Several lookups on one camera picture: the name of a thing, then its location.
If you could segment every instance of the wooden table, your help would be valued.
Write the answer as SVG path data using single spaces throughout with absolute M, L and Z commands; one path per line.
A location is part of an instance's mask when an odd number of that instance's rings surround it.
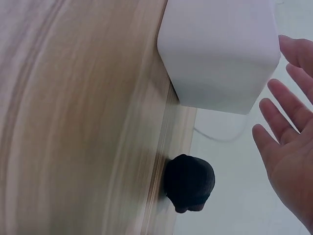
M 165 0 L 0 1 L 0 234 L 172 234 L 188 153 L 156 48 Z

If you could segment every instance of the finger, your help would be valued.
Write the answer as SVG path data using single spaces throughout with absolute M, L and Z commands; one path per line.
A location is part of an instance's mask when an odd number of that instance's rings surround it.
M 260 110 L 279 143 L 289 143 L 299 135 L 270 99 L 261 100 Z
M 306 97 L 313 103 L 313 79 L 302 68 L 287 64 L 287 73 L 300 87 Z
M 254 142 L 261 154 L 268 176 L 271 175 L 279 161 L 279 144 L 270 136 L 263 126 L 257 124 L 252 128 Z
M 295 127 L 301 132 L 313 118 L 312 112 L 280 81 L 272 79 L 268 88 L 282 106 Z
M 313 77 L 313 42 L 279 35 L 279 45 L 289 63 L 302 68 L 310 77 Z

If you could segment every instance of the human hand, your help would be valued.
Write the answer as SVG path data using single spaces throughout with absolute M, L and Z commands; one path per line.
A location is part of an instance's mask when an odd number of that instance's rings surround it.
M 313 103 L 313 42 L 281 35 L 279 43 L 288 74 Z M 297 130 L 266 98 L 260 109 L 278 142 L 259 124 L 253 138 L 273 189 L 313 234 L 313 113 L 278 80 L 270 80 L 268 88 Z

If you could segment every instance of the palm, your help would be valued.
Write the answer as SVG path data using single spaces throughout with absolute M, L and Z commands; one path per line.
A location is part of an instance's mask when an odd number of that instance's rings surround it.
M 312 103 L 313 43 L 281 36 L 280 47 L 290 62 L 287 72 Z M 261 125 L 253 127 L 253 137 L 277 195 L 313 233 L 313 113 L 278 80 L 269 81 L 268 87 L 296 130 L 263 99 L 261 112 L 278 142 Z

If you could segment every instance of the hand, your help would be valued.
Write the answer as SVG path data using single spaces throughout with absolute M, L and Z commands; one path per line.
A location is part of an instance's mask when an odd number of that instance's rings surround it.
M 281 35 L 279 43 L 288 74 L 313 103 L 313 42 Z M 253 138 L 275 192 L 313 234 L 313 113 L 278 80 L 268 88 L 296 130 L 266 98 L 260 109 L 278 142 L 261 125 L 253 127 Z

